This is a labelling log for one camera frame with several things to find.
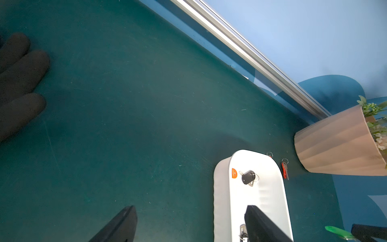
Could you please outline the orange tag key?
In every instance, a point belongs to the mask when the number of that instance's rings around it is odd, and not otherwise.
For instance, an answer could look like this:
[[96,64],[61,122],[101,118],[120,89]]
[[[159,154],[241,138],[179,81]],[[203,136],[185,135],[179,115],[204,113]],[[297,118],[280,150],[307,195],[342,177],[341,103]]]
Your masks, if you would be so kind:
[[235,179],[235,178],[237,178],[237,176],[238,176],[238,172],[236,171],[236,169],[232,169],[231,170],[231,177],[233,178],[233,179]]

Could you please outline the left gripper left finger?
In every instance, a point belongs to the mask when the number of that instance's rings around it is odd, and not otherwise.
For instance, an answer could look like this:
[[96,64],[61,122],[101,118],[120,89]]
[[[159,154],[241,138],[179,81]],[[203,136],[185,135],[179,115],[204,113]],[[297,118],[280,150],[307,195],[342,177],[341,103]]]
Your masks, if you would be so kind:
[[133,242],[137,222],[135,206],[126,206],[89,242]]

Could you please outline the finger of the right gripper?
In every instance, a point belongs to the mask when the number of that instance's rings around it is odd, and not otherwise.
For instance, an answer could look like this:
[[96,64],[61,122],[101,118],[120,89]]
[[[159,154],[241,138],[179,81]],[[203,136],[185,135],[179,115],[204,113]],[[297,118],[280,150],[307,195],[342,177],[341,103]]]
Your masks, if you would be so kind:
[[353,224],[351,233],[361,242],[376,242],[376,239],[387,240],[387,228]]

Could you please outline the light green tag key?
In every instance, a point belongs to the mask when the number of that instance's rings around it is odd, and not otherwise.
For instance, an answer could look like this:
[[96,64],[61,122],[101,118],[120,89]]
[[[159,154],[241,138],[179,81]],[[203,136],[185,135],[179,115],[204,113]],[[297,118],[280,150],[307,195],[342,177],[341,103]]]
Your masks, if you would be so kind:
[[339,238],[344,239],[346,241],[356,240],[356,237],[352,233],[347,232],[347,231],[345,231],[343,229],[340,229],[338,227],[335,227],[335,226],[325,226],[325,229],[328,232],[331,232],[331,233],[337,235]]

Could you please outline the white oval storage box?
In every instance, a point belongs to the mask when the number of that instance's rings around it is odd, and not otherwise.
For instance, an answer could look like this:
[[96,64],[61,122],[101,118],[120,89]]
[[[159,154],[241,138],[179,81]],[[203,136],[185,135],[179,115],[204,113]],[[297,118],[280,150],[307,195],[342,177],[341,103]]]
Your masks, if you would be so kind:
[[[237,178],[231,177],[236,169]],[[260,180],[253,187],[244,185],[240,171],[252,170]],[[214,171],[214,240],[240,242],[240,226],[246,224],[247,206],[257,206],[287,236],[293,239],[282,173],[266,154],[248,150],[235,152],[220,161]]]

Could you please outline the black head key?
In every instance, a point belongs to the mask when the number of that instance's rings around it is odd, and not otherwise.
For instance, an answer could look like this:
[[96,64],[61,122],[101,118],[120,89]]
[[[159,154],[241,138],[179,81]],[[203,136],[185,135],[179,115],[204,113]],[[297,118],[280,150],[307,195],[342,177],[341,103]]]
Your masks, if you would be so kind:
[[260,177],[252,170],[249,170],[245,173],[240,171],[239,174],[241,175],[242,183],[250,187],[253,187],[254,184],[260,180]]

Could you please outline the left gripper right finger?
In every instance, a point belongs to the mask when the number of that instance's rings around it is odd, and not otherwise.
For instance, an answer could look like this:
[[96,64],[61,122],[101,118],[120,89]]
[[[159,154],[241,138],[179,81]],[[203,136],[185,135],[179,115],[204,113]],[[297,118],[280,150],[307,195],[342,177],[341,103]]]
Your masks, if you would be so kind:
[[244,220],[249,242],[292,242],[292,239],[255,205],[247,206]]

